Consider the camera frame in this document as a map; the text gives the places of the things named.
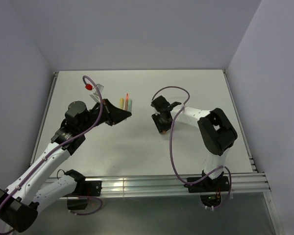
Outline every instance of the black cable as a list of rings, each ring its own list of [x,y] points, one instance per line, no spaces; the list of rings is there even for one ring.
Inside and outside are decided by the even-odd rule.
[[[59,174],[60,171],[63,171],[63,174],[65,174],[65,171],[64,170],[62,170],[62,169],[58,170],[58,172],[57,172],[57,179],[59,179],[58,174]]]

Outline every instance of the red cap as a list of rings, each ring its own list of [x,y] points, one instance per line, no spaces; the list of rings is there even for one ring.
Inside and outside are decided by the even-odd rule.
[[[90,84],[87,84],[87,85],[85,86],[85,88],[86,88],[87,90],[91,91],[91,90],[93,89],[93,86],[90,85]]]

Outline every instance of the white table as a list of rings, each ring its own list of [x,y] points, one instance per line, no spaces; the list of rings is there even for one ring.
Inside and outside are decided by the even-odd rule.
[[[232,173],[253,172],[242,132],[222,70],[111,70],[61,71],[54,85],[47,115],[34,158],[44,151],[60,127],[68,105],[77,100],[90,109],[94,101],[84,88],[82,76],[104,86],[102,96],[119,106],[126,93],[133,100],[132,117],[116,126],[102,124],[89,133],[86,141],[59,169],[74,169],[85,176],[173,175],[169,156],[169,134],[160,135],[151,119],[151,98],[164,86],[181,86],[191,94],[188,106],[223,109],[238,133],[225,165]],[[169,102],[183,102],[186,94],[176,89],[161,92]],[[180,174],[200,174],[208,150],[199,130],[177,123],[174,129],[173,156]]]

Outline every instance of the wall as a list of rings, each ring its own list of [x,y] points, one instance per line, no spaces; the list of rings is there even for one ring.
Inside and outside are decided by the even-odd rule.
[[[28,167],[51,77],[11,3],[0,0],[0,188]]]
[[[11,0],[54,70],[225,69],[261,0]]]
[[[257,166],[294,235],[294,0],[263,0],[227,71]]]

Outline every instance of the orange object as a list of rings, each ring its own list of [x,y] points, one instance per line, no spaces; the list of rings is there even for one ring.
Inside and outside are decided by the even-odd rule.
[[[125,98],[125,107],[124,107],[125,111],[127,111],[127,106],[128,106],[128,93],[126,94],[126,98]]]

